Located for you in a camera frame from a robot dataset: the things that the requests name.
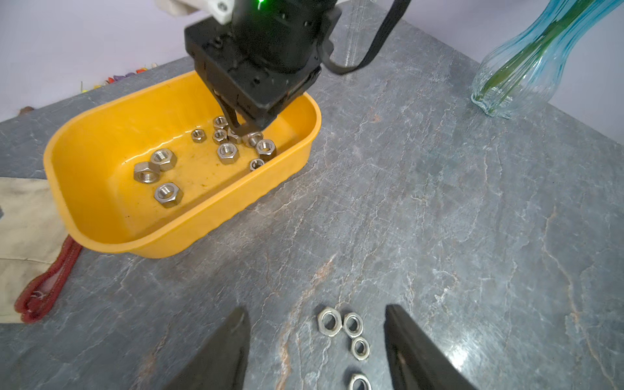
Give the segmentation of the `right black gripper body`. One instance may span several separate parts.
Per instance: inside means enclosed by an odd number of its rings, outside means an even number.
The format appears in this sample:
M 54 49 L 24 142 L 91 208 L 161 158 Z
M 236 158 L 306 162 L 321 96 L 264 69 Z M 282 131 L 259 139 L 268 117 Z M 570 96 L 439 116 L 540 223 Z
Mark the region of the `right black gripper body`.
M 317 81 L 318 46 L 340 16 L 334 1 L 236 1 L 229 24 L 188 26 L 185 49 L 209 91 L 265 129 Z

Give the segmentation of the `yellow plastic storage box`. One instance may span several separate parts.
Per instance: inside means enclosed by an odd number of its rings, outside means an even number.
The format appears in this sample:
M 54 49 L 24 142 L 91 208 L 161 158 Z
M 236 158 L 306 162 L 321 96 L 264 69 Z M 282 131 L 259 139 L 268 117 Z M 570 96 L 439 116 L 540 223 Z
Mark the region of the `yellow plastic storage box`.
M 88 110 L 63 125 L 43 157 L 58 212 L 69 234 L 105 254 L 166 258 L 187 249 L 306 165 L 322 115 L 309 95 L 292 102 L 266 129 L 277 155 L 250 170 L 256 153 L 239 149 L 221 163 L 214 141 L 191 133 L 213 131 L 220 108 L 193 71 Z M 175 206 L 155 199 L 156 185 L 134 179 L 134 167 L 167 148 L 176 166 L 161 176 L 183 197 Z

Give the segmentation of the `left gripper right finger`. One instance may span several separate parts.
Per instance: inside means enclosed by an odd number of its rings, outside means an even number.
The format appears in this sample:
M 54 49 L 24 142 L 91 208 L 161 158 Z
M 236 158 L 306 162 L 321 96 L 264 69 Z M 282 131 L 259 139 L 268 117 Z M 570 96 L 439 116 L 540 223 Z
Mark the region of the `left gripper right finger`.
M 393 388 L 475 390 L 400 305 L 386 306 L 383 329 Z

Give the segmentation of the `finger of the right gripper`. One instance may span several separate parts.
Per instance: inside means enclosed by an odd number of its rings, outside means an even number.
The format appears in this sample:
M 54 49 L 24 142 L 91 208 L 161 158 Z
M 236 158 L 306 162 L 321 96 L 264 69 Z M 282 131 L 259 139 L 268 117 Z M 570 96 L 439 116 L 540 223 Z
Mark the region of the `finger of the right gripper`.
M 257 133 L 263 131 L 263 117 L 249 117 L 248 115 L 242 115 L 236 113 L 234 116 L 233 132 L 243 137 L 250 133 Z
M 219 106 L 221 107 L 222 112 L 224 113 L 224 117 L 227 120 L 227 124 L 229 128 L 233 131 L 237 131 L 240 127 L 240 123 L 237 118 L 236 110 L 227 103 L 227 101 L 219 94 L 215 89 L 213 90 L 214 98 L 217 100 Z

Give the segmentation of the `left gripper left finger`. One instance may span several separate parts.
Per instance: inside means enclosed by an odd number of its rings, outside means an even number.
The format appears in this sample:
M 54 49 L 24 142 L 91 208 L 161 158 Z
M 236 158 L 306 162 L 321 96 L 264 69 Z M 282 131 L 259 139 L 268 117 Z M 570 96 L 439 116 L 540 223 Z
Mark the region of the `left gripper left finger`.
M 242 389 L 250 352 L 250 318 L 237 307 L 167 389 Z

